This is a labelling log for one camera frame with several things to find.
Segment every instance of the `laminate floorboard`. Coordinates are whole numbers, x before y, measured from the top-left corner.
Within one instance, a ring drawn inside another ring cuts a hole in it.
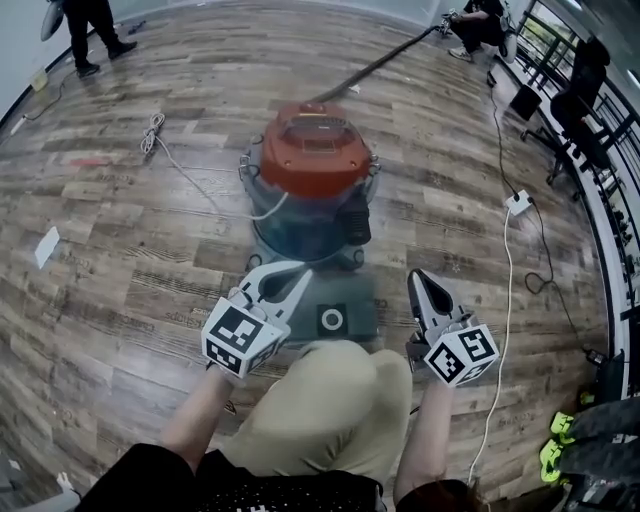
[[[149,117],[166,114],[162,138],[178,161],[218,169],[186,172],[221,209],[246,212],[236,169],[250,137],[285,102],[330,89],[418,30],[302,2],[179,8],[147,17],[139,48],[119,61],[110,63],[91,38],[102,71],[70,77],[38,121],[8,140],[6,128],[0,133],[0,449],[32,476],[14,499],[51,495],[59,471],[86,491],[132,443],[154,442],[204,371],[206,312],[244,272],[250,223],[216,216],[162,151],[140,152]],[[510,192],[498,165],[488,59],[481,60],[452,59],[433,35],[340,100],[382,164],[365,270],[377,281],[378,345],[400,353],[415,329],[406,291],[415,267],[449,280],[504,343]],[[70,66],[56,67],[52,85],[15,115],[46,105]],[[552,414],[571,407],[593,378],[581,347],[607,346],[587,215],[569,199],[568,182],[546,185],[552,155],[520,141],[524,123],[507,109],[515,87],[496,75],[504,169],[540,207],[579,339],[552,290],[525,289],[527,272],[549,275],[535,212],[512,218],[510,349],[477,466],[491,500],[541,486],[537,454]],[[52,226],[62,239],[38,270],[33,251]],[[234,392],[238,415],[223,418],[212,447],[233,435],[295,356],[283,350]],[[480,445],[497,369],[456,392],[453,477],[466,478]],[[425,379],[415,375],[415,403]]]

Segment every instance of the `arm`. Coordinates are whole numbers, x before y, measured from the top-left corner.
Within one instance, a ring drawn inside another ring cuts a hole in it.
[[[402,452],[393,490],[397,505],[421,485],[442,478],[446,472],[453,388],[433,378],[422,396],[418,417]]]
[[[461,14],[460,16],[453,18],[451,21],[454,23],[464,23],[465,21],[486,20],[488,17],[489,17],[489,14],[487,14],[486,12],[478,11],[478,12],[469,12],[469,13]]]
[[[180,455],[194,473],[232,391],[233,385],[222,370],[213,365],[162,432],[160,444]]]

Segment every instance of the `yellow sneaker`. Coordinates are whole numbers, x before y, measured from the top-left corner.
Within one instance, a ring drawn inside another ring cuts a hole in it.
[[[540,478],[545,483],[557,482],[560,478],[560,470],[555,469],[556,461],[562,454],[563,446],[549,439],[547,444],[540,450]]]
[[[568,437],[567,433],[569,432],[569,428],[571,428],[572,423],[573,416],[557,412],[551,422],[551,433],[556,434],[560,438],[560,442],[562,444],[571,444],[575,442],[575,439]]]

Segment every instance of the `white circle logo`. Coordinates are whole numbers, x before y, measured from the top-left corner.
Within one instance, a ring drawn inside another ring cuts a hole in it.
[[[344,323],[344,318],[342,313],[337,309],[327,309],[324,313],[322,313],[322,318],[320,319],[322,322],[322,327],[324,327],[328,331],[337,331],[342,327]]]

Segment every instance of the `black office chair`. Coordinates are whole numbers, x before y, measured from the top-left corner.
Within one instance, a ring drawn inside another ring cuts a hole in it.
[[[579,41],[571,80],[565,90],[551,99],[551,114],[562,126],[562,136],[567,141],[559,144],[545,128],[540,128],[536,132],[525,130],[520,135],[522,140],[526,140],[531,135],[555,153],[556,162],[553,171],[547,177],[549,185],[560,174],[563,166],[566,169],[573,168],[573,162],[568,154],[572,144],[576,146],[572,152],[574,158],[579,158],[580,154],[586,158],[580,166],[582,172],[591,166],[598,169],[607,169],[611,166],[606,150],[608,145],[603,145],[601,142],[601,139],[611,135],[611,130],[593,110],[598,91],[607,76],[605,68],[610,62],[609,52],[595,37],[591,37],[586,43]],[[584,120],[588,115],[602,127],[602,130],[593,132]]]

